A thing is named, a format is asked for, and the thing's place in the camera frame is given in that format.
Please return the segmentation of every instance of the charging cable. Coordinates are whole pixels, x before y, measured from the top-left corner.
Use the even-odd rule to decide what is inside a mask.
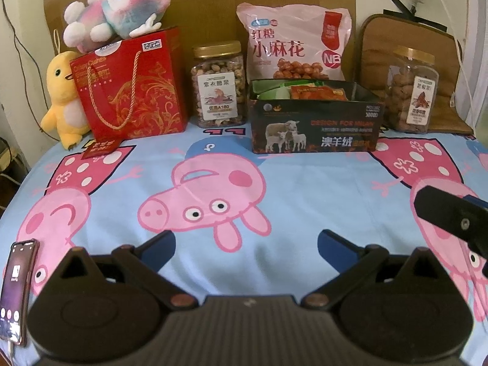
[[[7,352],[8,352],[8,357],[10,358],[10,363],[11,365],[14,364],[14,343],[12,341],[8,341],[8,347],[7,347]]]
[[[471,90],[469,89],[469,81],[468,81],[468,76],[466,75],[466,71],[464,70],[464,64],[461,60],[461,52],[459,51],[459,40],[456,37],[456,32],[454,29],[454,21],[452,20],[451,14],[449,13],[449,10],[447,9],[446,2],[444,0],[440,0],[442,6],[444,7],[444,11],[446,11],[447,14],[447,19],[449,19],[449,24],[451,26],[451,31],[452,35],[454,36],[454,43],[456,45],[456,53],[458,56],[458,61],[459,61],[459,67],[461,68],[461,72],[463,73],[464,80],[466,82],[466,89],[468,90],[468,96],[469,96],[469,108],[471,112],[471,127],[473,130],[475,130],[475,122],[474,122],[474,108],[473,108],[473,95],[471,94]]]

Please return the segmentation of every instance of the snack package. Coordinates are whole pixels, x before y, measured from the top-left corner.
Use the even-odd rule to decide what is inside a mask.
[[[311,87],[308,85],[292,86],[291,98],[311,100],[347,100],[344,89],[334,89],[326,85],[321,87]]]
[[[347,9],[242,3],[237,16],[249,33],[248,82],[262,78],[344,80],[341,59],[352,29]]]

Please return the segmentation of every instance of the bed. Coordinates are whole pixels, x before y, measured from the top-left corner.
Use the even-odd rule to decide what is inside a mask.
[[[202,302],[207,294],[292,294],[300,299],[337,275],[317,250],[330,229],[391,253],[429,246],[473,311],[463,359],[488,364],[488,281],[466,245],[420,220],[416,192],[433,185],[488,200],[488,150],[449,134],[383,130],[375,152],[255,155],[248,126],[123,142],[82,160],[56,145],[32,169],[3,218],[0,260],[10,244],[41,241],[30,303],[73,246],[106,254],[163,229],[176,253],[160,274]],[[6,343],[0,343],[6,352]],[[38,359],[32,344],[15,364]]]

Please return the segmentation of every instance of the nut jar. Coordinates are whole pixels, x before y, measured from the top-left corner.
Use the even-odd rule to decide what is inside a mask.
[[[439,74],[430,53],[398,46],[386,82],[385,124],[397,131],[426,133]]]
[[[193,48],[191,69],[198,126],[241,125],[246,122],[246,72],[239,41]]]

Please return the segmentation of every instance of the screw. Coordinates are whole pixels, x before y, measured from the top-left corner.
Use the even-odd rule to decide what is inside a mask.
[[[305,297],[305,304],[309,307],[320,308],[329,304],[329,297],[322,293],[312,293]]]
[[[171,305],[178,308],[191,307],[197,302],[197,299],[189,294],[175,294],[171,297]]]
[[[467,231],[467,230],[468,230],[468,228],[469,228],[469,219],[467,219],[467,218],[463,218],[463,219],[461,220],[461,229],[462,229],[463,231]]]

